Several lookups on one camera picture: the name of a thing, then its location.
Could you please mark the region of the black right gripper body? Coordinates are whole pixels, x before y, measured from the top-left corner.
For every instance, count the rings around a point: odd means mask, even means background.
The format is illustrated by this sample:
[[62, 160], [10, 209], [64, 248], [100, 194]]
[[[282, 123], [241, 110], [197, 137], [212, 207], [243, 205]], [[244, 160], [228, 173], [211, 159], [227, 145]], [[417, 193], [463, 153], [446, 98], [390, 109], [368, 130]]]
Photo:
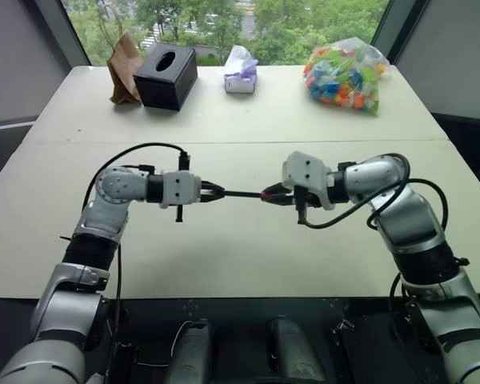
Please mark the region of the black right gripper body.
[[302, 186], [296, 186], [294, 188], [294, 203], [295, 209], [298, 212], [298, 222], [307, 221], [307, 209], [309, 206], [312, 208], [322, 208], [319, 197]]

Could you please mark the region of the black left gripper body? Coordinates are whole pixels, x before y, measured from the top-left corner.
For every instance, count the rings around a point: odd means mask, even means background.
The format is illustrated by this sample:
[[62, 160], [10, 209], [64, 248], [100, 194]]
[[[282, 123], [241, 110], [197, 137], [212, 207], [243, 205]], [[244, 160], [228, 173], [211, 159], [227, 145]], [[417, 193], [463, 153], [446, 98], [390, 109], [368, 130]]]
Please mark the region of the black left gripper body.
[[174, 178], [174, 196], [177, 202], [176, 222], [183, 222], [183, 207], [200, 199], [202, 179], [190, 172], [190, 155], [183, 151], [178, 158], [178, 171]]

